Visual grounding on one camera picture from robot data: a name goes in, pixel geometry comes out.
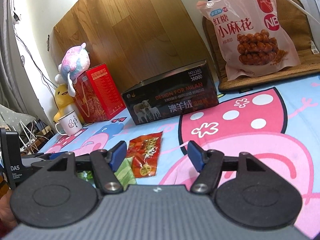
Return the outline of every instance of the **das label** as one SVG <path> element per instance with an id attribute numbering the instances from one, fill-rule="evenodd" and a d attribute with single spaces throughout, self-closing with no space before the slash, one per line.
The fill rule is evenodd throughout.
<path id="1" fill-rule="evenodd" d="M 17 166 L 11 166 L 11 170 L 12 170 L 12 171 L 18 171 L 18 170 L 20 170 L 20 167 L 19 167 L 19 165 L 17 165 Z"/>

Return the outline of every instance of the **red candy wrapper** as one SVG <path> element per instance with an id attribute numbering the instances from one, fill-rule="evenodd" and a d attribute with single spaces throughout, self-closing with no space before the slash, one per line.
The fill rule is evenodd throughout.
<path id="1" fill-rule="evenodd" d="M 141 135 L 130 140 L 126 158 L 133 157 L 131 168 L 136 178 L 156 175 L 162 133 Z"/>

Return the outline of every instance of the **curtain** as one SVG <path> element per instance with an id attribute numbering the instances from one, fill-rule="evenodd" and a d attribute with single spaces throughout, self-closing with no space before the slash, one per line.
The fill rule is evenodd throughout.
<path id="1" fill-rule="evenodd" d="M 11 52 L 11 44 L 16 43 L 10 0 L 0 0 L 0 104 L 18 113 L 28 114 L 18 89 L 13 69 L 13 57 L 19 54 Z"/>

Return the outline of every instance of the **plastic snack bag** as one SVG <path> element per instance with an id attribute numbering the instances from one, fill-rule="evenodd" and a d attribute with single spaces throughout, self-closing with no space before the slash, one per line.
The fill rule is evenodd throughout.
<path id="1" fill-rule="evenodd" d="M 214 25 L 228 80 L 300 64 L 292 40 L 278 22 L 276 0 L 200 1 L 197 7 Z"/>
<path id="2" fill-rule="evenodd" d="M 133 157 L 131 168 L 136 178 L 156 175 L 162 133 L 141 135 L 130 140 L 126 158 Z"/>

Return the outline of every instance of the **black box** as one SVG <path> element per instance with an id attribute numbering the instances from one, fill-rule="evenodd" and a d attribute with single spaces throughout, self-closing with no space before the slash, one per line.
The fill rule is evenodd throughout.
<path id="1" fill-rule="evenodd" d="M 206 60 L 149 78 L 122 98 L 135 124 L 216 106 L 217 92 Z"/>

